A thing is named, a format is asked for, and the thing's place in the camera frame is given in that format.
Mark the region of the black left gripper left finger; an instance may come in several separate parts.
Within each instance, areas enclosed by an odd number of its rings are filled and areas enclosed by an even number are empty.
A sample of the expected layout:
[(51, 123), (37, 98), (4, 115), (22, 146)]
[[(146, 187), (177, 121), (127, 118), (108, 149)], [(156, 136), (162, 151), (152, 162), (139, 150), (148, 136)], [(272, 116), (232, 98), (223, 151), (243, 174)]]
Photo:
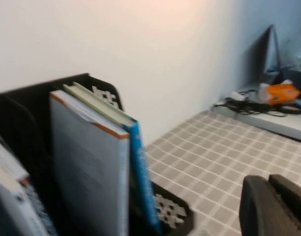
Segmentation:
[(301, 236), (301, 216), (291, 212), (269, 178), (243, 179), (239, 222), (243, 236)]

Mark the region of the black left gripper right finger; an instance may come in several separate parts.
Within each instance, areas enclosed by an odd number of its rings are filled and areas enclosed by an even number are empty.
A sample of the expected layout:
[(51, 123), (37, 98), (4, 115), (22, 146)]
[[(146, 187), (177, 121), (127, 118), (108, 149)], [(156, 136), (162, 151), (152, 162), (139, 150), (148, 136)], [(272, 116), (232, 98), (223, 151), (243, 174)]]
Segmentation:
[(301, 187), (279, 174), (270, 175), (269, 183), (281, 196), (291, 212), (295, 216), (301, 216)]

